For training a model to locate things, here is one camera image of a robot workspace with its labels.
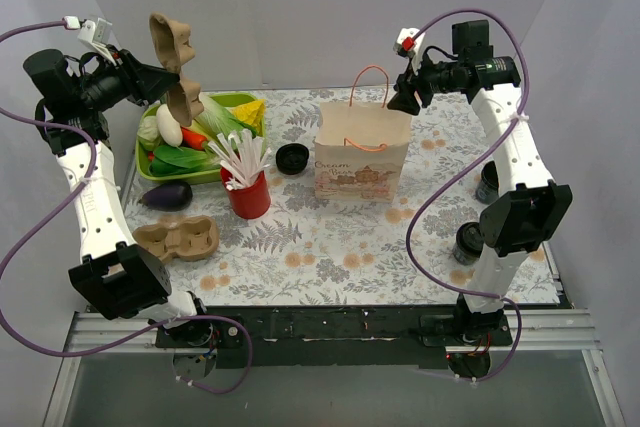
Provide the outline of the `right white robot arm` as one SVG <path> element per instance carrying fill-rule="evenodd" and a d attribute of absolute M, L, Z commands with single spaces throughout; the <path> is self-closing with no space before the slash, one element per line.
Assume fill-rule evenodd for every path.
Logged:
<path fill-rule="evenodd" d="M 498 197 L 480 215 L 481 253 L 452 313 L 420 321 L 419 333 L 428 346 L 506 336 L 504 297 L 515 274 L 555 233 L 573 200 L 570 187 L 557 184 L 546 168 L 523 113 L 528 98 L 521 82 L 523 63 L 495 55 L 485 20 L 455 24 L 451 34 L 451 58 L 434 62 L 424 30 L 400 31 L 394 50 L 408 65 L 388 106 L 416 115 L 436 94 L 465 95 L 490 144 Z"/>

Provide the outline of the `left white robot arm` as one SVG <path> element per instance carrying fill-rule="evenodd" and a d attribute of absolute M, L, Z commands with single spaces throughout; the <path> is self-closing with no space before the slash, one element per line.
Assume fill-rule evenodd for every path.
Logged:
<path fill-rule="evenodd" d="M 172 288 L 161 261 L 134 240 L 114 177 L 114 156 L 104 111 L 122 100 L 147 106 L 179 81 L 178 75 L 139 62 L 110 46 L 97 68 L 72 71 L 70 57 L 56 49 L 32 54 L 23 68 L 42 94 L 38 128 L 71 188 L 81 190 L 75 208 L 81 237 L 80 263 L 69 271 L 76 291 L 106 319 L 164 321 L 165 332 L 193 347 L 213 333 L 202 302 Z"/>

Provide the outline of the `stack of dark plastic cups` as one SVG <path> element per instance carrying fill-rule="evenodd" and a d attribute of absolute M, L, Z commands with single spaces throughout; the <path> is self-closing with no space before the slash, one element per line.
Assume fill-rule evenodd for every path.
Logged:
<path fill-rule="evenodd" d="M 475 189 L 475 197 L 484 205 L 490 205 L 499 198 L 499 181 L 494 161 L 483 166 Z"/>

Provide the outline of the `black cup lid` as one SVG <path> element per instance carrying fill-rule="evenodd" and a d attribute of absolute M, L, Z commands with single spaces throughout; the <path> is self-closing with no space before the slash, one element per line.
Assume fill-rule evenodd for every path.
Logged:
<path fill-rule="evenodd" d="M 478 222 L 467 222 L 461 225 L 456 233 L 456 245 L 473 255 L 479 256 L 484 245 Z"/>

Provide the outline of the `paper takeout bag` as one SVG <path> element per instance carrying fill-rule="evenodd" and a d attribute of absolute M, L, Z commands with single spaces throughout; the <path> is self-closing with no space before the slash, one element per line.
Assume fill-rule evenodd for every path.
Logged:
<path fill-rule="evenodd" d="M 315 196 L 392 202 L 411 139 L 412 117 L 388 102 L 322 103 L 314 141 Z"/>

